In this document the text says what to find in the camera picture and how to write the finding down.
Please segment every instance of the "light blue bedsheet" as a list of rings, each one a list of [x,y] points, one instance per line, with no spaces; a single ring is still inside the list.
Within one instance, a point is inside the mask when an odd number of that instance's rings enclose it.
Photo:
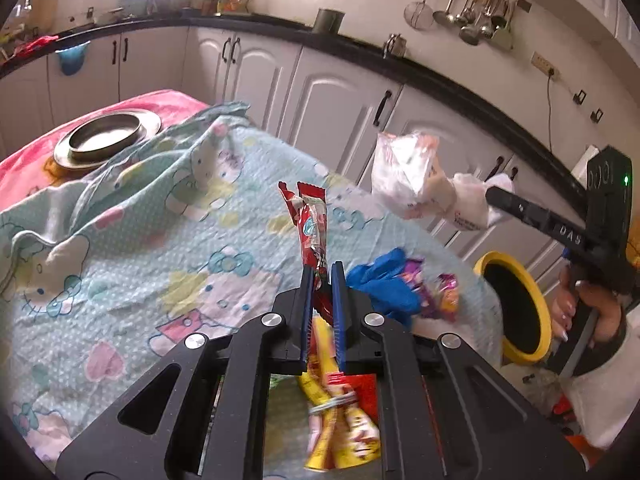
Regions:
[[[471,268],[245,111],[204,110],[0,215],[5,405],[45,462],[185,335],[225,335],[299,285],[279,180],[328,189],[329,262],[349,269],[401,246],[425,258],[427,279],[455,273],[461,320],[498,362],[498,300]]]

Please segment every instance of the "metal plate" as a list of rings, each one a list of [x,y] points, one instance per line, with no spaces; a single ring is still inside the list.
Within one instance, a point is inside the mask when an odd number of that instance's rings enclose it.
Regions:
[[[82,124],[69,137],[74,160],[95,162],[115,155],[138,139],[140,119],[135,114],[113,112]]]
[[[157,114],[150,112],[149,110],[143,110],[140,108],[126,108],[123,110],[118,110],[118,112],[133,114],[140,119],[140,132],[138,134],[138,140],[136,141],[136,143],[149,140],[156,133],[158,133],[160,131],[160,128],[162,127],[162,121],[160,117]],[[103,160],[96,160],[93,162],[82,162],[80,160],[75,160],[71,155],[69,146],[69,139],[71,135],[73,135],[73,132],[75,130],[77,130],[77,128],[73,129],[71,132],[62,137],[53,150],[53,158],[59,166],[61,166],[62,168],[66,168],[67,170],[88,171],[99,168],[109,160],[108,156]]]

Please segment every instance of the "black countertop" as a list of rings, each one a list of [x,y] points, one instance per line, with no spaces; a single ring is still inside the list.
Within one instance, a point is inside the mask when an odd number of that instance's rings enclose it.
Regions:
[[[586,190],[560,160],[527,130],[491,103],[455,81],[409,59],[383,59],[380,47],[345,36],[313,34],[309,27],[272,16],[148,17],[124,20],[64,36],[24,60],[0,67],[0,78],[26,63],[85,41],[141,28],[211,27],[279,38],[357,64],[443,102],[507,146],[544,178],[580,215],[586,217]]]

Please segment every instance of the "silver screw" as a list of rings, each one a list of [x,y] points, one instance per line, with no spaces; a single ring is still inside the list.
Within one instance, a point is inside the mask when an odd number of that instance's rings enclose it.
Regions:
[[[442,345],[447,348],[460,348],[460,345],[462,344],[460,338],[455,334],[445,334],[442,336],[441,341]]]
[[[364,322],[369,326],[380,326],[385,322],[385,317],[372,312],[364,317]]]
[[[184,345],[191,349],[195,350],[196,348],[200,348],[204,343],[207,342],[207,338],[202,334],[191,334],[187,339],[184,340]]]
[[[275,312],[270,312],[262,316],[262,324],[264,326],[276,326],[279,325],[282,321],[282,316],[280,314],[276,314]]]

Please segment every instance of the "power outlet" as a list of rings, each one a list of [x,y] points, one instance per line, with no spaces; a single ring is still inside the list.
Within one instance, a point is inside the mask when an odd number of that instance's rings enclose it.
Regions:
[[[553,69],[554,74],[551,76],[551,79],[553,79],[554,81],[560,78],[560,71],[558,70],[558,68],[549,63],[537,52],[534,52],[533,56],[531,56],[531,64],[547,77],[549,76],[549,70]]]

